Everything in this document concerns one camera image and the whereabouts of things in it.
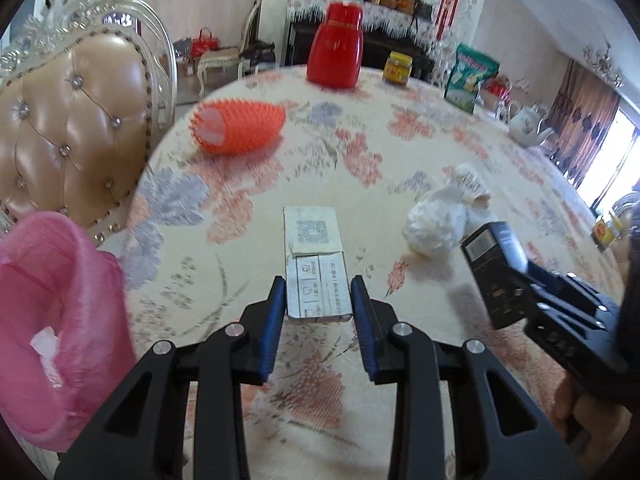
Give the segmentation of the right hand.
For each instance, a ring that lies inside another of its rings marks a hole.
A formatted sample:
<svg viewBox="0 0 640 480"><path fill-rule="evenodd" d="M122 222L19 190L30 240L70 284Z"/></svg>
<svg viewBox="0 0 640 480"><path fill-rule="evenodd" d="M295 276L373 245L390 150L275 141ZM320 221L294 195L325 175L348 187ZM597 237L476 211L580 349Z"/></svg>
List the right hand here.
<svg viewBox="0 0 640 480"><path fill-rule="evenodd" d="M566 374L555 390L550 416L562 437L566 436L570 416L574 416L590 435L585 448L577 454L578 462L585 469L598 469L605 463L623 441L631 422L631 414L626 408L599 400L589 393L579 393L570 375Z"/></svg>

